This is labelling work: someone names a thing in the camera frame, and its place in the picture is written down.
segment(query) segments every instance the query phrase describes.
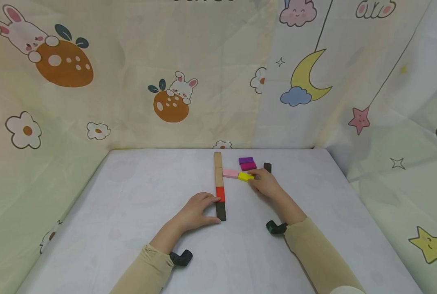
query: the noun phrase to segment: white flower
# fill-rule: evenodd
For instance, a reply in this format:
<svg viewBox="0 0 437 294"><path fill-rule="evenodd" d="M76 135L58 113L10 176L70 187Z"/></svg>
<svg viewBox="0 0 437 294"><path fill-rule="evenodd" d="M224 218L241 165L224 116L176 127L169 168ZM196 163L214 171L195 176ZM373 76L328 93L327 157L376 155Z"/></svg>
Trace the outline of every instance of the white flower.
<svg viewBox="0 0 437 294"><path fill-rule="evenodd" d="M42 238L42 242L40 243L40 254L43 253L43 251L45 250L45 247L50 243L50 241L53 239L53 237L55 236L56 230L58 229L58 227L62 224L63 222L57 221L55 223L55 225L52 227L51 230L49 230L47 232L47 234L45 234L45 236L43 236Z"/></svg>
<svg viewBox="0 0 437 294"><path fill-rule="evenodd" d="M6 128L13 134L11 140L16 148L24 149L30 146L32 149L38 149L40 147L42 130L29 112L23 111L20 116L8 118Z"/></svg>
<svg viewBox="0 0 437 294"><path fill-rule="evenodd" d="M109 134L110 129L105 124L95 124L90 122L87 124L87 137L89 139L104 140Z"/></svg>
<svg viewBox="0 0 437 294"><path fill-rule="evenodd" d="M213 149L233 149L231 148L231 142L223 142L222 140L215 143Z"/></svg>
<svg viewBox="0 0 437 294"><path fill-rule="evenodd" d="M266 80L266 71L264 67L259 68L256 71L256 77L251 80L250 85L256 89L256 93L261 94L262 88L264 88L264 81Z"/></svg>

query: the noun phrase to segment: left hand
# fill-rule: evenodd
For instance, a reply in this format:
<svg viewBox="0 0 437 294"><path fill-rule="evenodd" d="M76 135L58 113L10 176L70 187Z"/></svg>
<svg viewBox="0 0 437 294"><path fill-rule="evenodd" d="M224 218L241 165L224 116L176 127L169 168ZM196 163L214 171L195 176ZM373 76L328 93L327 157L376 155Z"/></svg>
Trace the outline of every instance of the left hand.
<svg viewBox="0 0 437 294"><path fill-rule="evenodd" d="M187 204L171 220L176 223L183 232L197 229L204 225L221 223L218 217L203 216L204 209L212 203L220 201L220 198L210 193L201 192L192 196Z"/></svg>

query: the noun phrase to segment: crescent moon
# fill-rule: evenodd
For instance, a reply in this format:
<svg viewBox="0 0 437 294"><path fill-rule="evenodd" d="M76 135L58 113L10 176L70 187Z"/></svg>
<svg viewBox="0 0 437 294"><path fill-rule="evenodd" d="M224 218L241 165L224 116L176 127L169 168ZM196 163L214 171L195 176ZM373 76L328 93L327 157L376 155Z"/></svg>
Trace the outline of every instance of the crescent moon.
<svg viewBox="0 0 437 294"><path fill-rule="evenodd" d="M310 101L315 101L326 95L332 87L326 89L315 88L309 81L309 74L312 71L313 66L318 61L320 56L325 52L326 49L311 53L306 56L295 68L295 71L290 80L290 85L292 87L301 87L306 90L308 94L312 96Z"/></svg>

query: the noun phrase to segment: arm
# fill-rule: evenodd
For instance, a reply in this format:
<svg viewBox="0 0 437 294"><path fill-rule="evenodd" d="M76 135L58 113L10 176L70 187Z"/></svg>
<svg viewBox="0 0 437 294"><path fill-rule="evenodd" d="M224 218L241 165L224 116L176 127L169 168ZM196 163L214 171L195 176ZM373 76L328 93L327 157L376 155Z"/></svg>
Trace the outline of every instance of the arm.
<svg viewBox="0 0 437 294"><path fill-rule="evenodd" d="M363 291L340 254L281 188L275 177L265 169L252 170L249 173L259 176L259 180L249 180L249 184L273 200L282 218L289 225L285 232L287 244L302 263L317 293L330 294L341 286Z"/></svg>
<svg viewBox="0 0 437 294"><path fill-rule="evenodd" d="M187 204L167 222L150 244L117 281L110 294L157 294L165 286L173 269L169 254L181 235L190 229L220 223L216 217L203 216L204 209L220 198L210 193L194 195Z"/></svg>

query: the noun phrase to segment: cartoon rabbit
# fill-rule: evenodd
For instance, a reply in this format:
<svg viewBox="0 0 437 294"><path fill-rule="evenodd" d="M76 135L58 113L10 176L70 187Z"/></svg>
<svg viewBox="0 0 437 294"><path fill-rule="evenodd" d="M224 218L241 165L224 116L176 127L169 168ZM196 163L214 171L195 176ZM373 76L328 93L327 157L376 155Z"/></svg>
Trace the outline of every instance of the cartoon rabbit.
<svg viewBox="0 0 437 294"><path fill-rule="evenodd" d="M357 7L357 18L386 18L396 8L392 0L364 0Z"/></svg>
<svg viewBox="0 0 437 294"><path fill-rule="evenodd" d="M185 79L186 77L182 72L176 71L176 80L171 84L166 93L171 97L174 97L175 94L181 96L182 101L189 105L193 89L195 86L197 86L199 81L196 78L193 78L192 80L186 82Z"/></svg>
<svg viewBox="0 0 437 294"><path fill-rule="evenodd" d="M57 37L48 36L36 25L26 21L15 7L4 5L2 10L10 23L5 24L0 21L0 35L8 38L11 44L29 57L31 62L39 62L42 59L42 56L36 51L42 43L54 47L60 42Z"/></svg>

